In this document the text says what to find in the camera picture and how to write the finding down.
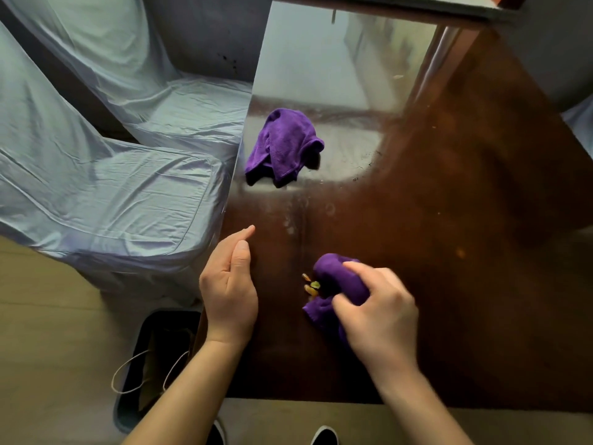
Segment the person's right hand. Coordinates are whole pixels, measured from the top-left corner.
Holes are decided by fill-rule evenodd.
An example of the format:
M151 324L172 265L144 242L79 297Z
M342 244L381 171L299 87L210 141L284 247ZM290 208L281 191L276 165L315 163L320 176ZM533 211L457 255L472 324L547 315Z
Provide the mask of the person's right hand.
M356 273L370 292L360 306L364 313L360 330L346 331L349 345L368 374L383 366L418 367L419 312L414 297L391 269L355 261L343 265Z

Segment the person's left hand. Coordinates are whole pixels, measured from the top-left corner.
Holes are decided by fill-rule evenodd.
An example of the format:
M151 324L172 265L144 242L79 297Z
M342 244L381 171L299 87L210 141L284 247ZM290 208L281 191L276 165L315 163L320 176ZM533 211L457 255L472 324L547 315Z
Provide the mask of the person's left hand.
M230 290L230 269L235 246L240 240L248 242L255 231L255 226L250 225L221 240L199 277L199 288L208 321L206 340L209 342L219 342L243 350L251 339L259 310L256 288L251 278L248 293L233 293Z

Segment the purple cleaning cloth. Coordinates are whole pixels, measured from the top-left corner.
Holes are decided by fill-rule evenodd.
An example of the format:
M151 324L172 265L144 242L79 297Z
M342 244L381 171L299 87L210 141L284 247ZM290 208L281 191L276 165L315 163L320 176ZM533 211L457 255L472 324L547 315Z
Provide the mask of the purple cleaning cloth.
M298 110L272 111L257 136L244 174L248 186L263 178L276 188L298 179L300 171L319 162L325 143L307 116Z
M345 329L332 304L333 297L343 294L353 305L361 306L370 292L363 280L343 265L346 261L356 259L328 253L315 262L313 273L315 281L320 284L320 295L307 302L303 311L318 329L349 346Z

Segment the person's left forearm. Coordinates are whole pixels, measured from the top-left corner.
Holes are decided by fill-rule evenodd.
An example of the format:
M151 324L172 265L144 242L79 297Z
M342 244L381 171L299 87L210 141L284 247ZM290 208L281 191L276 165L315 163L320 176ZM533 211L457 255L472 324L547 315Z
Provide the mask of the person's left forearm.
M122 445L209 445L247 336L207 338Z

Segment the person's right forearm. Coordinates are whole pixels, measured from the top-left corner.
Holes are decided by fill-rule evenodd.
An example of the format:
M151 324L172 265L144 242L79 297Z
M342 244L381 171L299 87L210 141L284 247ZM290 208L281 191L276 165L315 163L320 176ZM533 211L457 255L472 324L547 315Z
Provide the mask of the person's right forearm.
M383 366L369 374L414 445L474 445L418 367Z

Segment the black waste bin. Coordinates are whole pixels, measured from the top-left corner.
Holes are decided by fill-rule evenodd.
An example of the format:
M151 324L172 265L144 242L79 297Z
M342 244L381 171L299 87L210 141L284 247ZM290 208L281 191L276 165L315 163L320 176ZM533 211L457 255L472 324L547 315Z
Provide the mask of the black waste bin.
M133 342L133 349L132 349L131 356L128 359L130 359L136 353L147 349L148 339L149 339L151 333L156 331L157 329L174 329L175 330L175 329L187 328L187 329L190 329L193 333L195 333L195 335L196 335L195 342L196 342L197 329L199 326L200 317L201 317L201 313L199 311L191 310L191 309L162 308L162 309L153 311L152 313L147 315L147 317L144 319L144 321L140 325L140 327L137 331L136 339ZM193 350L193 347L194 347L194 345L192 346L192 349L189 353L189 359L188 359L187 363L191 359L191 352ZM131 375L128 375L127 369L122 370L118 374L118 376L116 378L116 388L120 389L122 386L124 386L126 389L129 389L129 388L131 388L132 383L139 382L139 380L140 380L139 377L140 377L140 365L133 364ZM122 432L123 434L129 434L138 425L138 423L144 418L144 416L147 413L141 414L137 411L138 398L139 398L137 394L131 394L131 395L116 394L116 395L117 395L117 398L116 398L115 407L114 407L113 421L114 421L115 427L120 432Z

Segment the person's right black shoe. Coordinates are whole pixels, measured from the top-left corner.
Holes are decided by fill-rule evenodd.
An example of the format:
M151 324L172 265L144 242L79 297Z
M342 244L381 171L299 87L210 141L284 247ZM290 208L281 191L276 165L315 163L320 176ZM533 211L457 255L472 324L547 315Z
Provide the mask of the person's right black shoe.
M340 445L337 432L330 426L321 426L309 445Z

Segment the person's black shoe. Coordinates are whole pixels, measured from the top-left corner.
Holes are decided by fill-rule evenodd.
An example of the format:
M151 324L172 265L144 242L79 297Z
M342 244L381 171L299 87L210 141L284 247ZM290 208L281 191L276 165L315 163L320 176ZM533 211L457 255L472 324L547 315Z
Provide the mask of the person's black shoe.
M219 419L214 420L205 445L226 445L225 431Z
M321 426L309 445L340 445L337 432L330 426Z

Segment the chair with grey-blue cover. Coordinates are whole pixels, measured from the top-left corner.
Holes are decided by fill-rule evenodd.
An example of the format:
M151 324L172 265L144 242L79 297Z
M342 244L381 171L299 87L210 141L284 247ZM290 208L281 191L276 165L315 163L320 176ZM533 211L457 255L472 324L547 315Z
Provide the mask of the chair with grey-blue cover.
M593 159L593 93L561 113L561 118Z
M0 236L102 292L189 304L230 176L197 150L101 136L0 23Z
M143 0L2 1L141 144L234 163L252 85L176 69Z

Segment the person's left black shoe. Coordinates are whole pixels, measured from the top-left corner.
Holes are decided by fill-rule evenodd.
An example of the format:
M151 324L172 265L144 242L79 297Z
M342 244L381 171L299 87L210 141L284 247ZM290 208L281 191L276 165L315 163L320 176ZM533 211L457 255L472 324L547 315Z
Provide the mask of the person's left black shoe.
M219 419L214 420L205 445L226 445L225 431Z

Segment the dark wooden window frame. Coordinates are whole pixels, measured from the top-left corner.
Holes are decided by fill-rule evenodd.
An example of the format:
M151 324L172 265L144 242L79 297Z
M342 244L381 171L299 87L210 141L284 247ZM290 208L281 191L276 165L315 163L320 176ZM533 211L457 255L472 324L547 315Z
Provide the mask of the dark wooden window frame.
M526 0L273 0L296 5L447 26L513 22Z

